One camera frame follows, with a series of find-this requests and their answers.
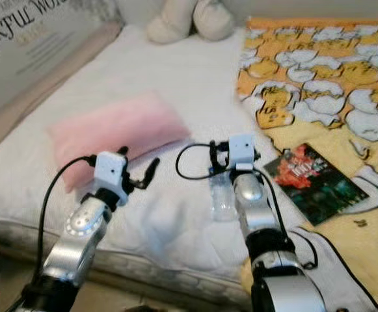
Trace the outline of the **pink pillow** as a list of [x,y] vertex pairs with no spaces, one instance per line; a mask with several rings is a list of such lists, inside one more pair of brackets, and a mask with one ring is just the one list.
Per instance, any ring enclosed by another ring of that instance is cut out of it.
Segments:
[[77,112],[46,128],[52,167],[60,170],[77,157],[126,146],[130,160],[191,136],[176,107],[155,91]]

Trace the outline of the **yellow cartoon print blanket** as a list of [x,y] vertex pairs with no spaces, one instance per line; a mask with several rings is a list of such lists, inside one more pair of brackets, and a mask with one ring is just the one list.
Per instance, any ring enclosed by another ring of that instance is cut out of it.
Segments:
[[368,194],[318,226],[378,309],[378,20],[251,19],[237,93],[279,157],[308,144]]

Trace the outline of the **dark cover book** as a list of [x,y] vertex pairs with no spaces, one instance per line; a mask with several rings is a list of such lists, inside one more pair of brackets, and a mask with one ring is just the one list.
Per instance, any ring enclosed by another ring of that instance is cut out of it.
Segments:
[[312,226],[368,199],[352,179],[308,144],[285,149],[263,169]]

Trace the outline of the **clear plastic bottle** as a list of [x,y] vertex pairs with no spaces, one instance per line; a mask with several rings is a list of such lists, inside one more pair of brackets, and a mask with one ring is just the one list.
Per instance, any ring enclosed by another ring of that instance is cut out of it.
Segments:
[[211,194],[211,215],[217,222],[234,221],[238,218],[234,187],[228,172],[210,176],[209,189]]

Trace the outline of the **white quilted mattress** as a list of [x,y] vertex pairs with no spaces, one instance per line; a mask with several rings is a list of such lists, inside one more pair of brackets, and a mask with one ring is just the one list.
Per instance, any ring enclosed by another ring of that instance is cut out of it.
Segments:
[[[0,143],[0,252],[34,261],[40,206],[56,169],[46,128],[111,102],[155,91],[185,119],[191,136],[132,160],[134,174],[160,158],[150,189],[136,190],[111,221],[94,270],[120,288],[159,288],[218,306],[245,306],[247,250],[234,221],[211,215],[209,184],[182,179],[174,170],[189,142],[253,133],[269,163],[276,151],[237,93],[246,31],[220,42],[188,38],[153,44],[139,29],[124,29],[99,56],[67,80]],[[301,215],[278,193],[287,226]]]

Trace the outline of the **cream plush toy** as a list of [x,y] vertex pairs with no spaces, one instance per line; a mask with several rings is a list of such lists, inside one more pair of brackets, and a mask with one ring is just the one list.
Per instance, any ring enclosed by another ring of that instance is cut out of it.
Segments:
[[145,34],[155,44],[174,44],[194,29],[201,39],[218,42],[231,36],[234,26],[234,13],[221,0],[165,0]]

